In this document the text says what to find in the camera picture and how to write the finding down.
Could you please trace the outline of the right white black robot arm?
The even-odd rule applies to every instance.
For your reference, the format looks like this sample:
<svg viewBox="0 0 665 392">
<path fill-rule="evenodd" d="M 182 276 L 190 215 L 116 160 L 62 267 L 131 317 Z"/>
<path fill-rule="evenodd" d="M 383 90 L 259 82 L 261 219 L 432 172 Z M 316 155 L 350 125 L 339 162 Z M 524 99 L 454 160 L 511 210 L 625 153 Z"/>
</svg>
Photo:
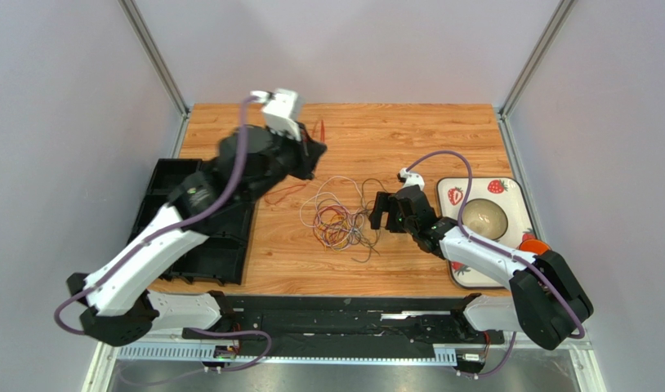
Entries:
<svg viewBox="0 0 665 392">
<path fill-rule="evenodd" d="M 583 324 L 594 307 L 560 253 L 504 246 L 459 220 L 437 216 L 417 185 L 377 192 L 370 224 L 372 229 L 409 234 L 424 252 L 466 265 L 510 292 L 467 297 L 457 313 L 469 328 L 521 332 L 545 350 L 554 350 L 568 338 L 585 337 Z"/>
</svg>

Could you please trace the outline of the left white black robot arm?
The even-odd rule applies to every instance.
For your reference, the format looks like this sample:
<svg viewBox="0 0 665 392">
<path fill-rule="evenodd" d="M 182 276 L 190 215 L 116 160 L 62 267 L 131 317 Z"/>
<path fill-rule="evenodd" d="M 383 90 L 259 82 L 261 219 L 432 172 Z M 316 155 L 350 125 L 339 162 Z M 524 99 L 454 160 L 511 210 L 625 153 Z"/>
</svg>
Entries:
<svg viewBox="0 0 665 392">
<path fill-rule="evenodd" d="M 161 330 L 212 330 L 228 313 L 222 293 L 162 294 L 150 284 L 214 236 L 226 210 L 255 203 L 288 177 L 312 180 L 326 151 L 308 135 L 294 140 L 266 127 L 236 128 L 112 261 L 69 276 L 71 301 L 85 307 L 78 334 L 117 347 Z"/>
</svg>

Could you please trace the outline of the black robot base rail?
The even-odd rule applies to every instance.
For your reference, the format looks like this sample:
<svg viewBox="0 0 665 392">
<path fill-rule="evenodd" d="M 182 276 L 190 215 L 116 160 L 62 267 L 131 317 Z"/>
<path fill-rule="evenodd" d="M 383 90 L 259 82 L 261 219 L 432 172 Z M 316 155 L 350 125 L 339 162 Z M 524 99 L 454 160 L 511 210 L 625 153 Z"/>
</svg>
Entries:
<svg viewBox="0 0 665 392">
<path fill-rule="evenodd" d="M 453 315 L 459 298 L 228 295 L 213 332 L 263 331 L 271 357 L 428 359 L 435 344 L 482 351 L 502 332 L 477 332 Z"/>
</svg>

